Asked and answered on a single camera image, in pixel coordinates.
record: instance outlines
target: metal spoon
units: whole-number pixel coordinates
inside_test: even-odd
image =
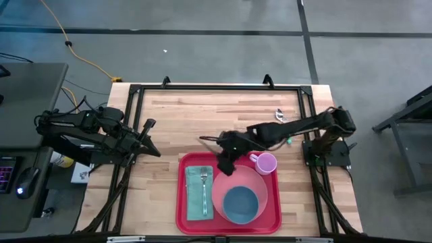
[[[281,109],[279,109],[279,108],[276,109],[275,117],[281,123],[288,122],[288,119],[286,117],[284,117],[284,113],[282,113]]]
[[[286,122],[288,122],[288,118],[284,117],[284,114],[282,113],[281,109],[279,109],[279,108],[276,109],[275,117],[276,117],[276,119],[277,119],[279,122],[281,122],[281,123],[286,123]],[[286,140],[286,142],[287,142],[288,144],[292,144],[292,138],[288,138],[288,139]]]

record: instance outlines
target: small white object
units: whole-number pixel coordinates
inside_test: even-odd
[[[72,174],[71,183],[85,184],[88,183],[88,172],[90,167],[85,166],[79,162],[75,163],[74,173]]]

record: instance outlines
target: illuminated keyboard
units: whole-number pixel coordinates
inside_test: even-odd
[[[0,157],[0,194],[10,192],[18,172],[19,157]]]

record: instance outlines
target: green napkin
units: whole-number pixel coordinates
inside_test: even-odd
[[[203,181],[201,180],[202,166],[189,166],[186,168],[186,189],[188,197],[187,220],[213,219],[213,202],[211,200],[211,188],[213,186],[213,168],[206,166],[207,179],[205,181],[207,198],[207,215],[204,216]]]

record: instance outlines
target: butcher block tabletop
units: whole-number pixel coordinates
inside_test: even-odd
[[[130,85],[113,84],[108,106],[125,111]],[[317,113],[333,106],[328,85],[312,85],[312,90]],[[131,127],[137,99],[138,95],[132,104]],[[156,120],[148,134],[162,156],[140,155],[137,158],[130,175],[121,234],[184,235],[176,226],[179,160],[186,153],[206,151],[197,141],[199,136],[218,136],[224,130],[246,130],[249,125],[276,122],[277,108],[289,121],[300,119],[294,91],[146,90],[139,132],[146,119]],[[278,160],[282,225],[270,236],[319,236],[311,176],[302,155],[303,139],[303,135],[295,136],[292,144],[272,152]],[[105,204],[112,173],[113,165],[102,165],[91,173],[76,230],[84,229]],[[361,232],[350,176],[340,167],[329,167],[328,173],[334,203]],[[117,203],[118,200],[113,207],[110,229],[115,223]],[[323,210],[327,229],[331,230],[329,211],[326,206]]]

